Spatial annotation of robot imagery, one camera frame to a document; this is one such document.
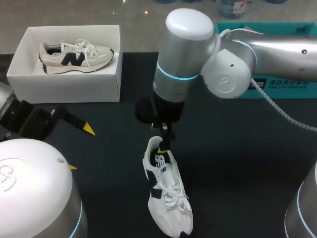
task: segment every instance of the black table surface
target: black table surface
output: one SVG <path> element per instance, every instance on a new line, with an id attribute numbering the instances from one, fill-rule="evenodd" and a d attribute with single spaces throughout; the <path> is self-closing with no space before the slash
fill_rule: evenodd
<path id="1" fill-rule="evenodd" d="M 165 237 L 148 211 L 142 165 L 148 140 L 159 132 L 134 116 L 136 100 L 153 93 L 157 57 L 123 54 L 120 103 L 66 104 L 96 137 L 61 121 L 46 140 L 78 167 L 73 174 L 89 238 Z M 9 59 L 0 57 L 2 77 Z M 316 100 L 275 101 L 295 119 L 317 125 Z M 194 214 L 191 237 L 285 237 L 285 211 L 316 162 L 317 133 L 290 124 L 264 99 L 216 98 L 201 79 L 174 131 L 172 152 Z"/>

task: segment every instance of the teal box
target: teal box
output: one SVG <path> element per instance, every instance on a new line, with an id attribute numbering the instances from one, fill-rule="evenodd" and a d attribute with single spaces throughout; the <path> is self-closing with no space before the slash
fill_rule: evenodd
<path id="1" fill-rule="evenodd" d="M 217 34 L 225 29 L 244 28 L 267 35 L 317 36 L 317 26 L 313 22 L 218 22 L 215 25 Z M 293 81 L 265 75 L 254 75 L 254 80 L 271 98 L 317 98 L 317 82 Z M 250 85 L 239 98 L 262 98 L 262 95 Z"/>

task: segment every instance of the white shoebox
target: white shoebox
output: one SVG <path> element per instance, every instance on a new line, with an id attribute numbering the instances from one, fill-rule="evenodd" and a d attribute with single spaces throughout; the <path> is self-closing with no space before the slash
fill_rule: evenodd
<path id="1" fill-rule="evenodd" d="M 97 72 L 46 74 L 39 60 L 40 43 L 56 45 L 78 39 L 112 48 L 113 60 Z M 29 103 L 119 102 L 121 68 L 119 25 L 29 27 L 7 78 L 17 98 Z"/>

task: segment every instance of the new balance sneaker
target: new balance sneaker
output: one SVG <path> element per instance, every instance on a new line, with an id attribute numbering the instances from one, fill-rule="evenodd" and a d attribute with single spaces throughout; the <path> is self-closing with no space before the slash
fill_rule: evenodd
<path id="1" fill-rule="evenodd" d="M 154 221 L 166 235 L 186 237 L 193 229 L 192 208 L 171 151 L 158 152 L 161 141 L 159 136 L 152 137 L 143 159 L 151 187 L 148 207 Z"/>
<path id="2" fill-rule="evenodd" d="M 90 73 L 104 68 L 113 58 L 114 51 L 108 47 L 95 46 L 85 40 L 76 44 L 61 43 L 48 45 L 41 43 L 40 60 L 47 74 L 70 71 Z"/>

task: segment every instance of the black bracket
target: black bracket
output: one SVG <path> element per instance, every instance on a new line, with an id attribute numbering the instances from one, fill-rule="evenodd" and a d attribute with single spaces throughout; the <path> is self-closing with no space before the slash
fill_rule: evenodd
<path id="1" fill-rule="evenodd" d="M 59 119 L 85 131 L 87 122 L 69 113 L 66 107 L 57 107 L 49 113 L 24 100 L 20 102 L 13 99 L 0 119 L 0 125 L 9 131 L 2 141 L 8 140 L 11 132 L 25 138 L 43 141 L 51 134 Z"/>
<path id="2" fill-rule="evenodd" d="M 160 129 L 163 138 L 159 145 L 161 151 L 170 150 L 171 140 L 175 139 L 172 123 L 180 120 L 184 105 L 184 102 L 166 101 L 157 94 L 138 100 L 135 115 L 140 122 L 152 123 L 152 129 Z"/>

